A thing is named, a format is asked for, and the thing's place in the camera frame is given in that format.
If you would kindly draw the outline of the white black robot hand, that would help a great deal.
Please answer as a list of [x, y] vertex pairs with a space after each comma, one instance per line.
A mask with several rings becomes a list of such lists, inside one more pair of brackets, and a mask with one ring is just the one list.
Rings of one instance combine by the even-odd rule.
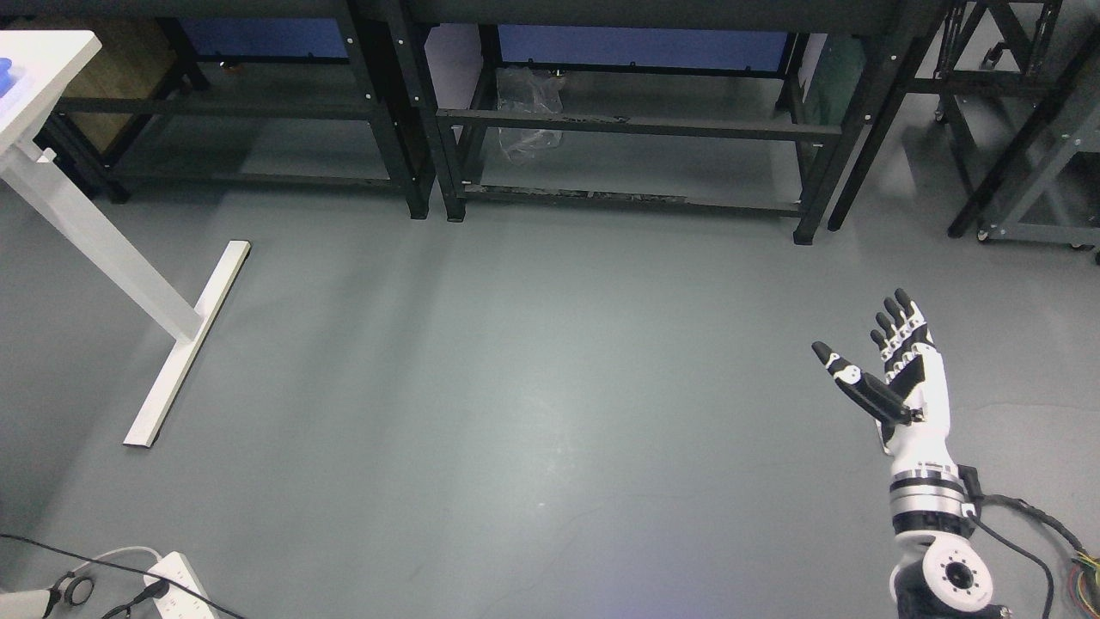
[[884, 377], [861, 369], [825, 342], [814, 341], [810, 349], [842, 393], [875, 419], [892, 474], [934, 469], [955, 475], [958, 466], [947, 447], [950, 391], [928, 320], [903, 289], [887, 297], [883, 307], [870, 338]]

